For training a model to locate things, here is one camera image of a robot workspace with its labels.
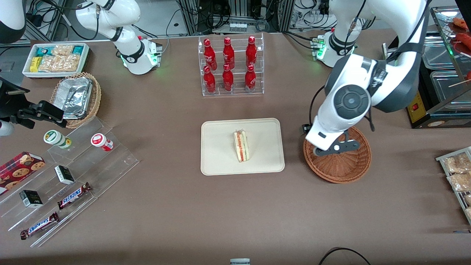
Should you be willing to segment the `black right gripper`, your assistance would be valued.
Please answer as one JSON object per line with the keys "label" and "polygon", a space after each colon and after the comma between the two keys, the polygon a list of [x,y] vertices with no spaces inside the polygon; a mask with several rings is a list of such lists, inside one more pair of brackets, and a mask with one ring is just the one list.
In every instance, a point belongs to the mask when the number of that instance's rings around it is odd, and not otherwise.
{"label": "black right gripper", "polygon": [[[4,78],[0,78],[0,117],[2,121],[13,124],[20,124],[23,127],[32,129],[35,122],[28,117],[21,117],[22,114],[32,114],[32,103],[29,102],[25,94],[29,89],[11,83]],[[67,121],[63,119],[64,111],[50,102],[41,100],[36,104],[36,117],[40,121],[52,122],[59,127],[66,128]]]}

